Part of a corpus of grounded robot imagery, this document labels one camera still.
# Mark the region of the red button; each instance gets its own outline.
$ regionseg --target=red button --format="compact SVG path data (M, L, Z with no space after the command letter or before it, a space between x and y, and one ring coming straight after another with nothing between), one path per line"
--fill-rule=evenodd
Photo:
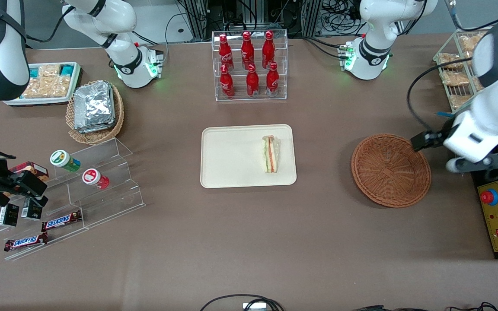
M482 199L483 203L490 204L493 203L495 197L490 191L483 191L482 194L480 194L480 199Z

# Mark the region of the snickers bar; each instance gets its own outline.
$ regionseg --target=snickers bar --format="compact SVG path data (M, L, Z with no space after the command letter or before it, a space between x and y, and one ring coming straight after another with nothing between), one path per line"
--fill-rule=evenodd
M74 213L59 217L57 219L50 220L48 222L42 222L41 231L46 232L47 230L57 228L65 224L69 224L70 222L75 222L79 220L82 220L82 211L77 210Z
M36 244L47 244L47 232L40 235L31 236L29 238L22 238L20 240L8 240L5 243L5 251L13 251L17 248L25 248Z

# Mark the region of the aluminum foil container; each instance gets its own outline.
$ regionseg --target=aluminum foil container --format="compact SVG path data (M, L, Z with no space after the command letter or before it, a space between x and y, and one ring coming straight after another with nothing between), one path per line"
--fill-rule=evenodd
M112 86L97 81L74 92L74 129L80 133L112 128L116 123Z

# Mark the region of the small black box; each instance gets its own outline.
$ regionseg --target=small black box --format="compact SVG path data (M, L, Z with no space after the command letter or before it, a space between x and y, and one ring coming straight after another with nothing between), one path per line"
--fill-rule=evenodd
M40 220L42 217L42 208L35 204L22 207L22 215L20 217L30 220Z
M0 212L0 226L3 227L16 227L16 221L18 220L18 210L20 207L12 204L7 204L1 207Z

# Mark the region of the coca-cola bottle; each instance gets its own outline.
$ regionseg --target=coca-cola bottle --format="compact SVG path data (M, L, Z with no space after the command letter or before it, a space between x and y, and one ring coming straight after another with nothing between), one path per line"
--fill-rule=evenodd
M233 58L232 58L232 49L228 44L228 39L226 34L221 34L220 38L220 47L218 49L218 54L220 54L220 61L222 65L226 65L228 71L233 72Z
M247 95L251 98L259 96L259 77L254 63L249 64L249 73L247 73Z
M274 53L276 47L274 46L274 33L268 30L265 34L265 43L262 46L262 67L268 69L270 62L274 61Z
M251 33L243 32L243 43L241 44L241 61L245 70L249 70L249 65L255 63L255 48L251 42Z
M270 71L266 75L266 95L276 97L278 95L278 63L272 61L270 63Z
M220 73L220 86L222 87L222 93L224 93L224 95L231 100L236 93L233 89L232 76L228 73L228 67L226 67L226 65L220 66Z

